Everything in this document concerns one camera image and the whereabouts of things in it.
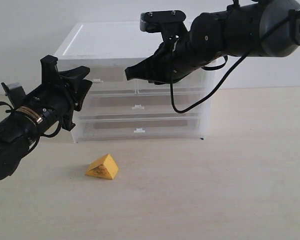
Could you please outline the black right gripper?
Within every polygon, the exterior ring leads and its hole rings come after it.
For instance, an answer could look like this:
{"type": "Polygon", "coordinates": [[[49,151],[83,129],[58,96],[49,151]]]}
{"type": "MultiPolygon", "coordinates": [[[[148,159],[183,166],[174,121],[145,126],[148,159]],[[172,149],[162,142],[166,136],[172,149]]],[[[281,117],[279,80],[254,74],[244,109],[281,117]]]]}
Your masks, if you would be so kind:
{"type": "Polygon", "coordinates": [[[181,37],[168,45],[163,44],[141,62],[128,66],[124,73],[128,81],[139,79],[160,86],[177,83],[214,59],[215,46],[209,40],[181,37]]]}

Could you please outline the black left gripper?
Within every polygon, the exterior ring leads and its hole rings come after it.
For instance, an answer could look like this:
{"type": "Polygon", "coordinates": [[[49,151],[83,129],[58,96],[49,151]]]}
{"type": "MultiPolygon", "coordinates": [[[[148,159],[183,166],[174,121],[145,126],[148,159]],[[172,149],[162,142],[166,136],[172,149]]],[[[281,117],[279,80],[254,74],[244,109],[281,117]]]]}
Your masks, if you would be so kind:
{"type": "Polygon", "coordinates": [[[79,66],[70,70],[59,71],[58,58],[46,55],[40,60],[41,85],[30,92],[24,100],[24,106],[40,117],[38,127],[47,131],[56,122],[61,128],[71,131],[74,112],[82,109],[84,99],[92,87],[92,81],[86,79],[90,68],[79,66]]]}

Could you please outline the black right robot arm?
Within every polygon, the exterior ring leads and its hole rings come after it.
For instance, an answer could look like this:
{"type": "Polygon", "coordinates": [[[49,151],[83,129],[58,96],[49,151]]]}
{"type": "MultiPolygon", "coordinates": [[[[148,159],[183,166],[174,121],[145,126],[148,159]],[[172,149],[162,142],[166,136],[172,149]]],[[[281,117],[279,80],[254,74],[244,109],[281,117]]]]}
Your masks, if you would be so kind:
{"type": "Polygon", "coordinates": [[[162,42],[151,56],[125,69],[127,80],[178,83],[221,57],[283,58],[300,46],[300,4],[295,0],[234,1],[223,11],[202,12],[190,28],[185,19],[181,10],[140,15],[140,30],[161,34],[162,42]]]}

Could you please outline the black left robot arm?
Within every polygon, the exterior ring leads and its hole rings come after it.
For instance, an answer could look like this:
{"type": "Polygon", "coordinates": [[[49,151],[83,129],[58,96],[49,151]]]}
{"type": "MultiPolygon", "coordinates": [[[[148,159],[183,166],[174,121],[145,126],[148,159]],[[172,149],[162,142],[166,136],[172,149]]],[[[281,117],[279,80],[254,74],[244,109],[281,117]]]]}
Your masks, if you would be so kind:
{"type": "Polygon", "coordinates": [[[59,71],[58,58],[46,55],[40,60],[41,83],[25,93],[19,83],[1,86],[9,103],[8,116],[0,122],[0,181],[11,176],[21,160],[38,145],[40,138],[53,138],[60,130],[71,131],[74,112],[82,110],[92,81],[85,77],[90,68],[79,66],[59,71]]]}

